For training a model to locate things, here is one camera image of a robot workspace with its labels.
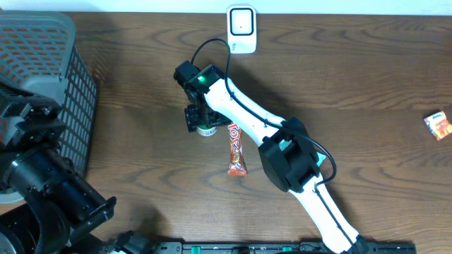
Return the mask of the green lid jar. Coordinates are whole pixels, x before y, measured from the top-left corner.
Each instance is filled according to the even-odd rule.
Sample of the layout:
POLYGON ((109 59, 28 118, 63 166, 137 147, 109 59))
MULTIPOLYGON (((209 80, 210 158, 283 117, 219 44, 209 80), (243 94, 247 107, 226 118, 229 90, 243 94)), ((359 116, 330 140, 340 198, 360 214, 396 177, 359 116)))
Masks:
POLYGON ((210 137, 215 135, 218 131, 218 127, 207 127, 207 126, 199 126, 196 127, 196 132, 204 137, 210 137))

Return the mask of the red Top chocolate bar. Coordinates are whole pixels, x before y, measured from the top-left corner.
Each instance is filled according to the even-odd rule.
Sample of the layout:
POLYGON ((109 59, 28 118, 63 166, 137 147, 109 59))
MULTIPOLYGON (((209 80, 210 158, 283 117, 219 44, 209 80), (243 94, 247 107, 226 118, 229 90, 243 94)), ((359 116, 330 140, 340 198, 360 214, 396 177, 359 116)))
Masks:
POLYGON ((230 137, 229 176, 246 176, 248 174, 242 153, 242 129, 235 123, 228 127, 230 137))

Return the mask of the mint Zappy wipes pack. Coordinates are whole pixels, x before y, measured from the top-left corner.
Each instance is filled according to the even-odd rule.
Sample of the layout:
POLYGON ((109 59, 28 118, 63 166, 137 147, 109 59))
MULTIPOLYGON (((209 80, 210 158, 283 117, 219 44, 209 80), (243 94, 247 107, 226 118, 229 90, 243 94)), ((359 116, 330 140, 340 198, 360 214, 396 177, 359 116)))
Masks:
MULTIPOLYGON (((289 141, 282 140, 282 141, 280 141, 280 143, 279 143, 279 147, 280 147, 280 149, 283 151, 283 150, 285 150, 291 143, 292 143, 291 140, 289 140, 289 141)), ((326 159, 326 156, 325 156, 324 154, 320 153, 320 152, 317 152, 317 157, 318 157, 318 160, 317 160, 317 163, 316 163, 316 164, 317 164, 318 166, 321 166, 321 164, 323 163, 323 161, 326 159)))

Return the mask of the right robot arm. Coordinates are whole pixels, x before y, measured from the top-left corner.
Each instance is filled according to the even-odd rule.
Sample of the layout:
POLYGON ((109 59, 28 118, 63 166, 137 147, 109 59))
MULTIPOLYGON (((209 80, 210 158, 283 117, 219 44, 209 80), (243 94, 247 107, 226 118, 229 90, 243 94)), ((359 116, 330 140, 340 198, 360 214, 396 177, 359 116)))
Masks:
POLYGON ((334 253, 365 253, 367 242, 342 215, 322 177, 320 163, 330 155, 318 154, 304 124, 276 116, 244 95, 216 66, 203 70, 185 61, 176 67, 174 79, 190 105, 185 109, 187 128, 231 125, 242 129, 258 147, 266 176, 281 191, 291 193, 306 210, 334 253))

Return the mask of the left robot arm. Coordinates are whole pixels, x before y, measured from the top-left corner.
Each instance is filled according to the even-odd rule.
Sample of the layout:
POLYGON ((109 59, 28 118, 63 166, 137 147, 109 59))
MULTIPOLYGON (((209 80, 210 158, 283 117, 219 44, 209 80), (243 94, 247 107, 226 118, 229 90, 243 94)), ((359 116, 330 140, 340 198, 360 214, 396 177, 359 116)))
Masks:
POLYGON ((2 253, 58 253, 76 245, 114 214, 57 151, 66 125, 52 98, 1 84, 1 186, 25 204, 1 215, 2 253))

